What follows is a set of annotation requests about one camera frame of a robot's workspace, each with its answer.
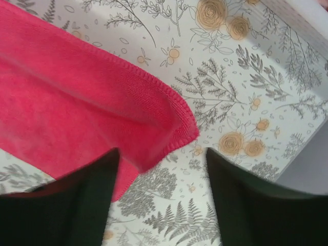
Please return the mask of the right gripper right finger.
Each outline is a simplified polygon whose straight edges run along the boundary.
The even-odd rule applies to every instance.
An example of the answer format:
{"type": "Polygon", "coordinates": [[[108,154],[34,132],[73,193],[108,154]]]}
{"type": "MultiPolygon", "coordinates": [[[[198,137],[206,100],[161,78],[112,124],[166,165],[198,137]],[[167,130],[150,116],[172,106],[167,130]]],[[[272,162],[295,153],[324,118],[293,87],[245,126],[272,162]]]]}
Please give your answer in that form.
{"type": "Polygon", "coordinates": [[[212,148],[206,163],[223,245],[327,245],[327,195],[275,184],[212,148]]]}

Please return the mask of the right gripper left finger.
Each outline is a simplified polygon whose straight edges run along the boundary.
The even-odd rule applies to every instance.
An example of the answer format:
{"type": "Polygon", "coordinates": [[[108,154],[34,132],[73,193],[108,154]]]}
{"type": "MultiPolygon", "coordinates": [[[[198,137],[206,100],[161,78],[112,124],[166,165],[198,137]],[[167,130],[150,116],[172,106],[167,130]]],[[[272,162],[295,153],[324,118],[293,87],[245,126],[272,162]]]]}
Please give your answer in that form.
{"type": "Polygon", "coordinates": [[[101,245],[120,154],[29,192],[1,195],[1,245],[101,245]]]}

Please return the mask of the pink red towel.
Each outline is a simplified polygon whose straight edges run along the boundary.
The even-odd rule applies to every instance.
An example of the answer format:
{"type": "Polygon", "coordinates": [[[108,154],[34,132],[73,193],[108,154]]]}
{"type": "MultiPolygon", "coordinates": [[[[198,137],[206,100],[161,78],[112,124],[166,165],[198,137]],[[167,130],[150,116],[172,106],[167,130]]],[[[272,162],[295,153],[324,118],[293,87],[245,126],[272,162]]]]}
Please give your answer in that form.
{"type": "Polygon", "coordinates": [[[130,62],[1,1],[1,149],[57,179],[112,148],[113,201],[199,136],[186,101],[130,62]]]}

